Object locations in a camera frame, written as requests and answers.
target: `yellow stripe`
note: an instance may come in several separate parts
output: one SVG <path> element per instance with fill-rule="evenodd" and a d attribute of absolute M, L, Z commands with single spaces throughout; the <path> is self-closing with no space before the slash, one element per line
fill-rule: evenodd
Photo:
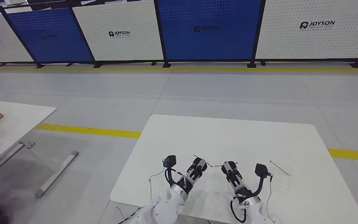
<path fill-rule="evenodd" d="M 336 148 L 329 148 L 329 154 L 335 158 L 349 158 L 351 160 L 358 160 L 358 151 L 356 150 L 339 150 Z"/>
<path fill-rule="evenodd" d="M 57 124 L 40 124 L 37 129 L 56 130 L 58 132 L 75 132 L 82 134 L 98 134 L 102 136 L 115 136 L 124 138 L 139 138 L 141 132 L 133 132 L 130 130 L 115 130 L 103 128 L 76 127 Z"/>
<path fill-rule="evenodd" d="M 37 129 L 55 130 L 58 132 L 75 132 L 81 134 L 97 134 L 102 136 L 115 136 L 123 138 L 139 138 L 141 134 L 141 132 L 134 132 L 131 130 L 89 128 L 57 124 L 40 124 L 39 126 L 37 126 Z M 358 151 L 355 150 L 339 150 L 336 148 L 329 148 L 328 151 L 331 156 L 335 158 L 348 158 L 351 160 L 358 160 Z"/>
<path fill-rule="evenodd" d="M 354 68 L 227 68 L 227 67 L 101 67 L 101 68 L 0 68 L 0 71 L 218 71 L 218 72 L 358 72 L 358 69 Z"/>

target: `gray floor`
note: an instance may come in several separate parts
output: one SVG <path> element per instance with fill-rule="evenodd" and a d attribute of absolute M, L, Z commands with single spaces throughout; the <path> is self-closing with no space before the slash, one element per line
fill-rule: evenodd
<path fill-rule="evenodd" d="M 274 67 L 349 68 L 268 64 Z M 141 131 L 151 114 L 308 123 L 328 148 L 351 150 L 358 150 L 357 86 L 356 72 L 0 71 L 0 100 L 54 106 L 45 121 L 50 124 Z M 121 221 L 109 194 L 136 139 L 45 130 L 33 130 L 29 138 L 36 142 L 32 151 L 21 150 L 0 168 L 0 203 L 12 223 Z M 37 188 L 73 150 L 79 157 L 35 199 Z M 358 161 L 334 161 L 358 200 Z"/>

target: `table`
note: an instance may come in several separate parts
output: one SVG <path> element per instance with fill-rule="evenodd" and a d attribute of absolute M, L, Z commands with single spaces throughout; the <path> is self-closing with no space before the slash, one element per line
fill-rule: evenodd
<path fill-rule="evenodd" d="M 16 104 L 13 102 L 0 101 L 0 111 L 4 115 L 0 119 L 0 166 L 5 163 L 22 147 L 31 148 L 34 142 L 25 141 L 24 136 L 38 124 L 56 111 L 56 108 L 36 106 L 28 104 Z M 51 186 L 61 172 L 78 155 L 73 151 L 62 164 L 59 171 L 55 172 L 49 180 L 36 192 L 40 198 Z"/>
<path fill-rule="evenodd" d="M 256 163 L 292 167 L 291 186 L 279 186 L 270 199 L 270 214 L 289 224 L 355 223 L 358 206 L 315 127 L 309 124 L 258 122 L 152 115 L 138 139 L 110 199 L 132 206 L 150 201 L 148 179 L 162 170 L 162 159 L 176 155 L 174 169 L 185 172 L 196 154 L 211 165 L 238 162 L 244 181 L 255 191 Z M 152 179 L 153 198 L 168 188 L 164 174 Z M 233 190 L 220 168 L 209 168 L 196 182 L 180 214 L 237 223 L 229 209 Z M 266 204 L 269 180 L 259 195 Z"/>

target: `black frame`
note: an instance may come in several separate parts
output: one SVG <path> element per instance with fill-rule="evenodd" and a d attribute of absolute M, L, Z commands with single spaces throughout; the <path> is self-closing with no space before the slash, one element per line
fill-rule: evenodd
<path fill-rule="evenodd" d="M 23 41 L 23 39 L 20 37 L 19 33 L 16 31 L 16 29 L 14 28 L 12 22 L 9 20 L 8 18 L 8 14 L 6 12 L 6 9 L 9 9 L 9 8 L 23 8 L 23 7 L 31 7 L 31 6 L 42 6 L 42 7 L 50 7 L 50 8 L 69 8 L 69 10 L 71 11 L 71 14 L 75 20 L 75 23 L 78 27 L 78 30 L 79 32 L 81 33 L 82 35 L 82 39 L 89 51 L 89 54 L 92 58 L 91 61 L 54 61 L 54 62 L 39 62 L 36 60 L 35 56 L 32 54 L 32 52 L 30 51 L 29 47 L 25 44 L 25 42 Z M 16 34 L 17 38 L 20 40 L 21 44 L 25 47 L 26 51 L 29 53 L 29 55 L 31 56 L 32 60 L 34 60 L 34 62 L 26 62 L 24 64 L 33 64 L 35 63 L 37 65 L 36 68 L 42 68 L 44 65 L 43 64 L 54 64 L 54 63 L 58 63 L 58 64 L 94 64 L 95 67 L 94 68 L 98 68 L 97 66 L 97 62 L 95 61 L 95 58 L 93 57 L 93 54 L 88 46 L 88 43 L 87 43 L 87 40 L 86 38 L 84 38 L 84 34 L 82 32 L 82 29 L 81 27 L 79 26 L 79 23 L 77 21 L 77 18 L 75 17 L 74 13 L 73 13 L 73 10 L 72 10 L 72 4 L 71 4 L 71 1 L 70 0 L 64 0 L 64 1 L 59 1 L 59 2 L 45 2 L 45 3 L 33 3 L 33 4 L 22 4 L 22 5 L 19 5 L 19 6 L 10 6 L 10 7 L 2 7 L 0 6 L 0 11 L 1 11 L 1 14 L 4 16 L 5 20 L 7 21 L 7 23 L 10 25 L 12 31 Z M 4 62 L 3 64 L 20 64 L 20 62 Z"/>
<path fill-rule="evenodd" d="M 257 46 L 258 46 L 258 41 L 260 38 L 260 31 L 261 31 L 261 25 L 262 25 L 262 20 L 263 20 L 263 14 L 265 12 L 266 0 L 261 0 L 259 14 L 258 14 L 258 21 L 257 21 L 257 26 L 256 26 L 255 39 L 254 39 L 254 43 L 253 43 L 253 51 L 252 51 L 252 56 L 250 59 L 176 59 L 176 60 L 168 60 L 167 53 L 166 53 L 166 47 L 165 47 L 165 43 L 164 43 L 163 28 L 162 28 L 162 23 L 161 23 L 161 16 L 160 16 L 160 11 L 159 11 L 158 0 L 153 0 L 155 12 L 156 12 L 158 30 L 159 30 L 159 37 L 161 40 L 163 59 L 159 59 L 159 60 L 95 60 L 93 53 L 91 51 L 91 48 L 88 45 L 86 37 L 84 36 L 84 33 L 81 29 L 81 26 L 79 25 L 79 22 L 73 12 L 73 7 L 75 7 L 77 5 L 76 2 L 78 2 L 78 0 L 76 2 L 75 1 L 76 0 L 63 0 L 63 1 L 57 1 L 57 2 L 33 3 L 33 4 L 25 4 L 25 5 L 19 5 L 19 6 L 9 6 L 9 7 L 5 7 L 5 8 L 0 6 L 1 14 L 4 16 L 5 20 L 10 25 L 11 29 L 16 34 L 19 41 L 25 47 L 26 51 L 29 53 L 29 55 L 31 56 L 31 58 L 33 60 L 33 62 L 0 62 L 0 67 L 5 64 L 36 64 L 37 65 L 36 68 L 42 68 L 44 66 L 43 64 L 67 63 L 67 66 L 71 66 L 74 63 L 79 63 L 79 64 L 94 64 L 95 65 L 94 68 L 99 68 L 104 64 L 151 62 L 152 66 L 154 66 L 157 62 L 163 62 L 164 63 L 163 68 L 169 68 L 171 66 L 170 62 L 249 62 L 249 64 L 247 64 L 248 68 L 256 68 L 255 62 L 260 62 L 262 66 L 265 66 L 266 62 L 353 62 L 350 65 L 354 68 L 358 68 L 358 58 L 319 58 L 319 59 L 275 59 L 275 58 L 259 59 L 259 58 L 256 58 Z M 109 0 L 95 0 L 94 2 L 84 4 L 81 6 L 76 6 L 76 7 L 105 4 L 106 1 L 109 1 Z M 80 31 L 80 33 L 82 35 L 83 41 L 87 47 L 87 50 L 89 51 L 89 53 L 91 55 L 92 60 L 91 61 L 80 61 L 80 62 L 70 62 L 70 61 L 38 62 L 36 60 L 36 58 L 34 57 L 34 55 L 30 52 L 30 50 L 27 47 L 27 45 L 25 44 L 25 42 L 20 37 L 19 33 L 14 28 L 13 24 L 9 20 L 8 15 L 5 11 L 5 9 L 9 9 L 9 8 L 21 8 L 21 7 L 31 7 L 31 6 L 46 7 L 46 8 L 48 8 L 48 7 L 50 7 L 50 8 L 66 8 L 66 7 L 68 7 L 70 9 L 70 12 L 71 12 L 76 24 L 77 24 L 78 30 Z"/>
<path fill-rule="evenodd" d="M 259 12 L 259 15 L 258 15 L 259 21 L 262 21 L 262 18 L 263 18 L 263 10 L 261 12 L 262 2 L 266 3 L 266 0 L 261 0 L 260 12 Z M 251 62 L 252 59 L 255 58 L 258 37 L 260 35 L 260 28 L 258 28 L 259 23 L 257 23 L 257 27 L 256 27 L 255 41 L 253 43 L 253 50 L 254 51 L 252 53 L 251 58 L 248 58 L 248 59 L 175 59 L 175 60 L 167 59 L 167 53 L 166 53 L 166 49 L 165 49 L 165 43 L 164 43 L 164 37 L 163 37 L 163 29 L 162 29 L 162 21 L 161 21 L 161 15 L 160 15 L 160 11 L 159 11 L 158 0 L 154 0 L 154 6 L 156 8 L 157 23 L 158 23 L 158 28 L 159 28 L 159 35 L 160 35 L 160 38 L 161 38 L 163 56 L 164 56 L 164 66 L 163 66 L 163 68 L 170 67 L 170 64 L 168 64 L 169 65 L 168 67 L 165 67 L 166 63 L 168 63 L 168 62 Z"/>
<path fill-rule="evenodd" d="M 36 58 L 34 57 L 34 55 L 32 54 L 32 52 L 30 52 L 29 48 L 27 47 L 27 45 L 25 44 L 25 42 L 23 41 L 23 39 L 20 37 L 20 35 L 18 34 L 18 32 L 16 31 L 16 29 L 13 27 L 13 24 L 11 23 L 9 17 L 7 16 L 7 13 L 5 11 L 5 8 L 0 6 L 0 12 L 2 14 L 2 16 L 4 17 L 4 19 L 6 20 L 6 22 L 9 24 L 10 28 L 12 29 L 12 31 L 15 33 L 15 35 L 17 36 L 17 38 L 19 39 L 19 41 L 21 42 L 21 44 L 23 45 L 23 47 L 26 49 L 26 51 L 28 52 L 28 54 L 30 55 L 30 57 L 32 58 L 33 62 L 30 62 L 30 64 L 35 63 L 37 65 L 36 68 L 42 68 L 44 65 L 40 64 Z M 9 62 L 4 62 L 2 63 L 1 66 L 7 64 Z"/>

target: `blue panel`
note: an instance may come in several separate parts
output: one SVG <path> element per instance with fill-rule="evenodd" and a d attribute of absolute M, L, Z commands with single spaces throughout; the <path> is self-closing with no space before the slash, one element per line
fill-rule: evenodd
<path fill-rule="evenodd" d="M 8 14 L 38 62 L 91 61 L 68 8 Z"/>
<path fill-rule="evenodd" d="M 158 0 L 169 60 L 250 59 L 261 0 Z"/>

